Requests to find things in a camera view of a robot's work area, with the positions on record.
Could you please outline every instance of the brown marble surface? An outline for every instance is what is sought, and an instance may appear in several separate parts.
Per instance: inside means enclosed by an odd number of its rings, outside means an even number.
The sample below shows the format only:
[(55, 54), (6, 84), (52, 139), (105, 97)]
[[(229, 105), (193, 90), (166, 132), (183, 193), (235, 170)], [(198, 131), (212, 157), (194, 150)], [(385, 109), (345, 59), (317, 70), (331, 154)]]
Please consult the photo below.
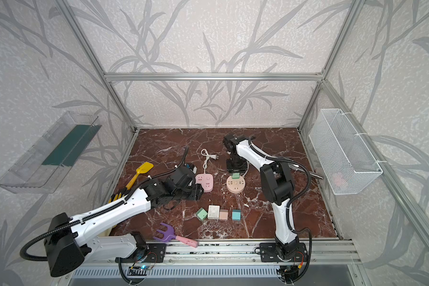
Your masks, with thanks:
[[(245, 176), (246, 187), (240, 194), (231, 194), (225, 185), (229, 174), (225, 161), (228, 158), (222, 143), (227, 134), (255, 135), (254, 144), (270, 155), (292, 158), (303, 163), (309, 170), (310, 165), (305, 155), (302, 142), (295, 128), (248, 128), (248, 129), (142, 129), (130, 157), (119, 179), (117, 189), (129, 182), (135, 170), (143, 162), (154, 164), (146, 175), (157, 175), (174, 168), (181, 160), (183, 147), (189, 146), (186, 162), (194, 163), (198, 174), (203, 173), (205, 157), (200, 154), (207, 149), (210, 154), (217, 154), (219, 159), (210, 159), (207, 173), (214, 177), (214, 188), (204, 193), (199, 201), (184, 201), (173, 210), (162, 206), (146, 213), (138, 214), (118, 224), (111, 235), (123, 235), (139, 231), (144, 239), (151, 240), (156, 229), (162, 228), (160, 222), (170, 224), (175, 233), (192, 239), (201, 238), (273, 238), (275, 219), (272, 205), (261, 191), (259, 171), (250, 165)], [(296, 179), (296, 193), (303, 189), (306, 177), (303, 173), (293, 172)], [(210, 204), (217, 204), (221, 209), (229, 210), (229, 220), (209, 220), (201, 222), (195, 213), (201, 207), (208, 211)], [(232, 209), (241, 210), (241, 220), (231, 219)], [(332, 222), (327, 213), (317, 185), (292, 205), (292, 214), (296, 229), (309, 227), (313, 237), (336, 237)]]

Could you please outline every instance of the power plug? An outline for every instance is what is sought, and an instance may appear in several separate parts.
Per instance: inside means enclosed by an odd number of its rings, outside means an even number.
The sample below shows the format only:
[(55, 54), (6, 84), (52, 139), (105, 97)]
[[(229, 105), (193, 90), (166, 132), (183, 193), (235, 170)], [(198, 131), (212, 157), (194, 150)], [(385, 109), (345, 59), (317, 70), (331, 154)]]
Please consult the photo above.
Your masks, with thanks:
[(204, 193), (209, 193), (213, 190), (213, 175), (199, 174), (195, 176), (195, 182), (202, 185)]
[(245, 179), (240, 176), (237, 179), (233, 179), (232, 176), (227, 178), (227, 189), (233, 194), (239, 194), (245, 189)]

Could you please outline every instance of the small cube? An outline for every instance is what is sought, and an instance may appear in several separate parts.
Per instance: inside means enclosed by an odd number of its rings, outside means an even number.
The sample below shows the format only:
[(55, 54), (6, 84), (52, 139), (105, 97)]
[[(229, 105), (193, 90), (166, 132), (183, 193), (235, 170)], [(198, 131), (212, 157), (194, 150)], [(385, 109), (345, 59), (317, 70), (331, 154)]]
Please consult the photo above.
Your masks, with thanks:
[(218, 205), (209, 205), (208, 206), (208, 219), (209, 220), (219, 220), (219, 209)]
[(232, 210), (232, 220), (241, 220), (241, 211), (238, 209)]
[(200, 221), (204, 221), (204, 219), (206, 219), (208, 215), (207, 211), (204, 210), (204, 208), (200, 208), (195, 214)]
[(220, 209), (219, 210), (219, 219), (220, 220), (228, 220), (229, 219), (229, 210)]

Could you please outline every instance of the wall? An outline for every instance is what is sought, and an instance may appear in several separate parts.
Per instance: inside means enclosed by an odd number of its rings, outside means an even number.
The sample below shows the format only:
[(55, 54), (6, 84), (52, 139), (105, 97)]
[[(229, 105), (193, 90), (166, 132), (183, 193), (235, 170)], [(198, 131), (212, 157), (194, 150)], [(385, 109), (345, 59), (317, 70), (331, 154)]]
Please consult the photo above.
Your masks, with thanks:
[[(329, 81), (429, 217), (429, 1), (364, 5)], [(322, 94), (302, 131), (308, 132)], [(429, 285), (429, 252), (381, 179), (358, 195), (324, 192), (373, 285)]]
[[(351, 1), (69, 3), (107, 72), (315, 73), (326, 63)], [(115, 85), (137, 126), (153, 127), (297, 126), (296, 118), (305, 111), (314, 86), (314, 82)]]
[[(131, 137), (54, 3), (0, 1), (0, 176), (67, 110), (97, 114), (102, 128), (53, 194), (0, 188), (0, 286), (51, 283), (47, 263), (20, 248), (54, 215), (98, 206)], [(30, 252), (44, 255), (42, 243)]]

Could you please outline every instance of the white cube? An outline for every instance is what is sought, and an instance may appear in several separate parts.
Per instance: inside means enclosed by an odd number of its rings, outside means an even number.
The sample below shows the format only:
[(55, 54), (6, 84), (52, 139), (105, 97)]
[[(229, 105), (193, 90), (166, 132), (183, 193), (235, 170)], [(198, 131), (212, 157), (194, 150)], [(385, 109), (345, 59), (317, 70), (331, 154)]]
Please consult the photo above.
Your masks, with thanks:
[(209, 205), (208, 206), (208, 219), (209, 220), (219, 220), (219, 210), (221, 209), (218, 205)]

